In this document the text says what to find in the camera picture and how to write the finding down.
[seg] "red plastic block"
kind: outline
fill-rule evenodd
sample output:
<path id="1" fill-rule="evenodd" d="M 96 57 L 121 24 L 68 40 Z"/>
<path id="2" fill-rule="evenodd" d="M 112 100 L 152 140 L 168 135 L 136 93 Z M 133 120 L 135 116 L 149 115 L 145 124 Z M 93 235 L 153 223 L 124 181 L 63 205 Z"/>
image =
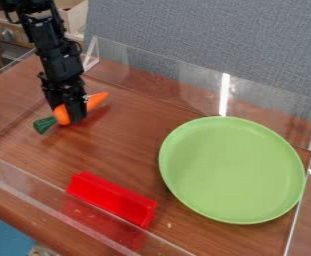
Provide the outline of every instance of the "red plastic block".
<path id="1" fill-rule="evenodd" d="M 157 203 L 88 172 L 72 175 L 67 193 L 147 229 Z"/>

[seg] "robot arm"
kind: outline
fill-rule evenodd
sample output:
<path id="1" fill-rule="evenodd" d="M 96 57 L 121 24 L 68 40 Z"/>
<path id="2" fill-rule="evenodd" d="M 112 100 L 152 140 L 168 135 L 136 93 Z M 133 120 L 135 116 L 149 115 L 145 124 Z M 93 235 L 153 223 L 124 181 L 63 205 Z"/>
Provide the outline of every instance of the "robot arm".
<path id="1" fill-rule="evenodd" d="M 53 0 L 0 0 L 0 10 L 10 23 L 21 24 L 29 42 L 35 44 L 44 68 L 39 78 L 49 107 L 55 109 L 64 104 L 71 123 L 80 122 L 87 116 L 87 94 L 80 78 L 84 72 L 81 49 L 64 36 L 65 28 Z M 10 12 L 16 12 L 17 21 L 12 21 Z"/>

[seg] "gray wall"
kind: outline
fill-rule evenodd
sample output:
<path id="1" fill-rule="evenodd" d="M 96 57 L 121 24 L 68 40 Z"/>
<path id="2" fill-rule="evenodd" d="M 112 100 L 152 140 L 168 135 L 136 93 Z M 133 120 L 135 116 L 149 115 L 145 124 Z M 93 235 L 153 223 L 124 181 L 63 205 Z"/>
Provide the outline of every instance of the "gray wall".
<path id="1" fill-rule="evenodd" d="M 89 0 L 93 34 L 311 97 L 311 0 Z"/>

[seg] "toy carrot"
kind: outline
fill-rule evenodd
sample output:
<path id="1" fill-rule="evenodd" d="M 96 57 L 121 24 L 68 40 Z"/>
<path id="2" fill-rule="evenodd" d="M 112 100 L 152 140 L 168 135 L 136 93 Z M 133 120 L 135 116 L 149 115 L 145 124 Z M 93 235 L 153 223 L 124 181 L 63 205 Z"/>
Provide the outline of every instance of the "toy carrot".
<path id="1" fill-rule="evenodd" d="M 87 112 L 89 112 L 108 97 L 108 92 L 100 92 L 88 96 L 85 103 Z M 69 125 L 71 119 L 67 113 L 65 105 L 59 105 L 53 110 L 53 115 L 33 122 L 33 128 L 39 134 L 44 134 L 55 124 Z"/>

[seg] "green plate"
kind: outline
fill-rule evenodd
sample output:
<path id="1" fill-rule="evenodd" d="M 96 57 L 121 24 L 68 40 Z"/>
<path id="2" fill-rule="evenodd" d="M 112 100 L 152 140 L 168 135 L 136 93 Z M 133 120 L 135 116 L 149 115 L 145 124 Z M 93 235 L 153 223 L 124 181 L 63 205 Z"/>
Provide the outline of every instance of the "green plate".
<path id="1" fill-rule="evenodd" d="M 163 142 L 159 166 L 177 199 L 227 223 L 279 217 L 304 188 L 303 165 L 290 144 L 240 118 L 204 117 L 177 127 Z"/>

